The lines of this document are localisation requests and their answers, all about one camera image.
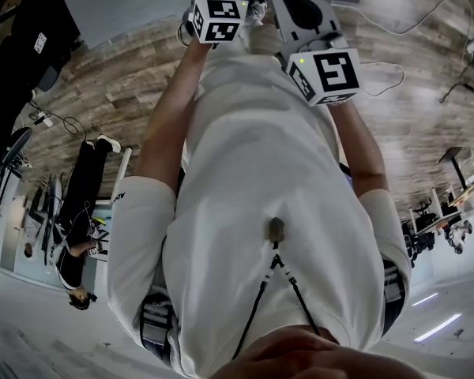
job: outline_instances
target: wire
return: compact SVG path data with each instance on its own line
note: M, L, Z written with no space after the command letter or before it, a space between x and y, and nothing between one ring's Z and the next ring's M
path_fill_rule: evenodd
M276 266L280 266L280 270L288 280L288 282L291 284L293 287L293 291L295 291L295 294L297 295L297 299L299 300L300 305L302 306L302 309L304 313L306 314L307 320L309 321L310 327L312 328L313 332L317 335L320 336L318 326L314 323L313 317L310 315L309 310L307 309L306 303L303 300L302 295L300 294L299 287L297 286L297 280L293 275L291 275L290 270L288 266L281 260L281 257L279 255L279 242L272 242L273 244L273 250L274 253L276 254L272 260L272 264L269 267L268 272L265 274L264 279L260 283L260 291L258 292L258 295L256 299L254 300L253 304L253 309L251 310L251 315L247 319L246 327L244 328L243 334L240 337L239 344L237 346L237 349L235 350L234 356L232 357L232 360L237 358L239 355L239 352L244 344L244 340L246 339L247 332L250 329L251 323L253 322L254 315L257 312L258 309L258 304L260 303L260 299L265 292L265 289L267 288L267 285L269 284L270 279L273 276L274 270L276 269Z
M88 209L90 209L90 208L91 208L91 203L90 203L89 201L85 201L85 208L84 208L82 211L80 211L80 212L76 215L76 217L73 219L72 227L70 228L69 232L65 235L66 238L69 237L70 233L71 233L72 230L73 230L73 227L75 226L75 223L76 223L77 218L79 217L79 215L80 215L82 212L86 212L86 215L88 216L89 226L92 225L92 217L89 215L89 212L88 212Z
M443 104L445 101L446 101L446 98L448 98L448 96L451 94L451 92L456 88L458 87L459 85L461 85L461 78L464 76L465 72L467 71L467 69L471 66L472 64L472 58L471 58L471 61L468 63L468 65L462 70L462 72L460 73L460 76L458 77L458 80L455 84L453 84L450 89L448 90L448 92L442 96L442 98L439 99L439 102L441 104Z
M70 169L70 173L68 175L68 177L66 178L66 183L65 183L65 186L62 186L62 197L65 196L65 190L66 188L69 186L70 184L70 177L72 177L72 172L73 172L73 169L76 167L76 164L77 164L77 161L79 160L79 154L77 154L77 158L75 159L75 161L73 162L72 164L72 168Z
M184 47L188 47L187 43L184 42L184 39L182 38L182 23L179 25L179 28L177 28L177 40Z
M21 116L21 114L18 114L18 117L21 120L21 124L22 124L21 128L24 128L24 119L23 119L23 117Z
M28 105L32 108L35 108L38 112L43 112L44 114L46 114L45 118L50 118L50 117L56 117L58 118L60 121L63 122L63 127L65 128L65 130L70 133L72 136L77 136L79 133L80 133L80 130L79 128L77 128L77 126L73 123L73 122L77 122L81 128L83 129L83 131L85 132L85 141L87 140L88 138L88 132L86 131L86 128L85 126L75 117L71 117L71 116L68 116L68 117L61 117L57 114L55 114L54 112L51 112L49 110L44 110L42 109L35 101L33 100L30 100L30 102L28 103ZM34 114L34 113L31 113L29 115L30 119L35 121L34 125L38 125L38 123L41 123L41 119L43 120L43 117L39 117L38 114Z
M404 31L400 31L400 32L397 32L397 31L392 31L391 29L388 29L386 27L383 27L382 25L380 25L379 23L377 23L376 21L373 21L371 20L368 16L366 16L360 9L354 7L354 6L349 6L347 4L340 4L340 3L331 3L332 6L334 7L343 7L345 9L352 9L354 11L356 11L357 13L359 13L363 18L365 18L368 22L370 22L371 24L375 25L376 27L380 28L381 30L385 31L385 32L388 32L389 34L391 35L395 35L395 36L404 36L404 35L407 35L409 34L410 32L414 31L415 29L417 29L423 22L425 22L425 20L431 15L434 13L434 11L444 2L447 2L448 0L441 0L439 3L437 3L437 5L431 10L429 11L427 14L425 14L425 16L419 21L419 23L413 25L412 27L409 27L407 28L406 30ZM467 30L467 36L465 38L465 45L464 45L464 50L463 50L463 53L462 53L462 56L461 56L461 62L463 63L464 66L466 66L466 63L464 61L465 59L465 48L467 47L467 44L468 44L468 38L470 36L470 32L471 32L471 29L472 29L472 19L474 17L474 13L472 11L472 5L471 5L471 2L469 0L465 0L468 4L468 7L470 8L471 10L471 17L470 17L470 21L468 23L468 30Z
M363 90L365 92L365 94L367 94L368 96L370 97L378 97L380 96L381 94L384 94L385 92L389 91L389 90L393 90L394 88L397 88L397 87L400 87L404 81L405 81L405 70L404 68L401 66L401 65L398 65L397 63L388 63L388 62L368 62L368 63L362 63L362 66L367 66L367 65L390 65L390 66L396 66L398 67L400 70L402 70L402 78L401 80L398 82L398 84L395 84L391 87L388 87L388 88L385 88L383 91L381 91L380 93L378 94L370 94L369 92L367 92L366 90Z

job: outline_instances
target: sneaker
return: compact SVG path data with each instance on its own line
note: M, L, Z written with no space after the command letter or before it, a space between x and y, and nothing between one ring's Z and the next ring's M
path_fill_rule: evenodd
M247 19L255 22L261 22L267 14L267 2L265 0L252 0L247 9Z
M98 139L97 141L99 141L100 139L104 139L105 141L109 142L112 146L112 151L114 153L119 153L121 152L121 145L119 144L118 141L116 141L115 139L111 139L110 137L107 137L105 135L100 135L98 136Z

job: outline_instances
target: wooden floor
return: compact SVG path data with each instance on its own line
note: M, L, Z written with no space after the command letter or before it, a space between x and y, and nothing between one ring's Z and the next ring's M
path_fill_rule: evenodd
M359 8L387 28L401 31L415 24L440 0L361 0ZM469 0L474 10L474 0ZM474 159L474 93L456 88L444 104L439 99L463 70L461 53L470 10L464 0L444 4L425 23L406 36L393 36L368 24L358 13L337 8L351 47L362 62L393 62L407 73L404 84L382 96L360 94L355 99L374 133L386 160L393 197L399 211L416 206L432 187L439 190L457 177L449 164L438 160L450 146L462 146L462 160ZM133 149L129 172L140 148L142 134L161 92L167 86L184 52L175 38L179 19L122 35L88 51L73 55L60 80L37 102L60 116L77 117L89 138L105 133ZM471 37L474 37L474 21ZM364 66L366 88L376 93L401 79L390 66ZM463 82L474 87L474 69ZM22 112L25 124L28 114ZM37 126L25 153L38 168L31 180L49 173L67 175L84 136L68 134L61 122ZM120 156L110 155L100 195L112 191ZM463 170L474 171L472 161Z

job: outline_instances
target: ceiling light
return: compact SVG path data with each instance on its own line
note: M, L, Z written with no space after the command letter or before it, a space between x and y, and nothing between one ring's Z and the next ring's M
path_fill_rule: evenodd
M423 340L427 339L428 337L432 336L433 334L435 334L436 332L442 330L443 328L445 328L447 325L450 325L451 323L453 323L456 319L458 319L459 317L461 316L461 313L459 314L455 314L453 317L451 317L450 319L446 320L444 323L441 323L440 325L438 325L436 328L433 328L432 330L430 330L429 332L426 332L425 334L423 334L421 337L418 337L417 339L414 340L415 343L421 343Z
M439 294L430 295L428 298L425 298L423 300L420 300L419 302L413 303L411 306L418 306L420 303L426 302L428 299L432 299L437 295L439 295Z

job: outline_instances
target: white t-shirt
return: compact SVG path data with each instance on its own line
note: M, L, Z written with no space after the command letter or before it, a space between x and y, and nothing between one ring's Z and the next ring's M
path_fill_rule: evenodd
M19 243L21 252L24 252L24 245L30 243L32 246L32 256L27 258L29 261L35 261L37 258L37 241L40 236L40 228L42 225L34 220L32 217L26 215L24 220L24 226L20 230Z
M266 227L285 222L281 258L317 326L343 346L382 335L382 258L406 288L410 264L388 192L358 199L340 171L325 107L308 107L270 57L210 62L186 140L179 198L162 182L125 178L114 205L108 264L111 308L140 345L137 314L162 257L179 319L179 373L209 377L231 360L273 258ZM167 239L162 248L164 237ZM308 325L276 273L243 348L289 325Z

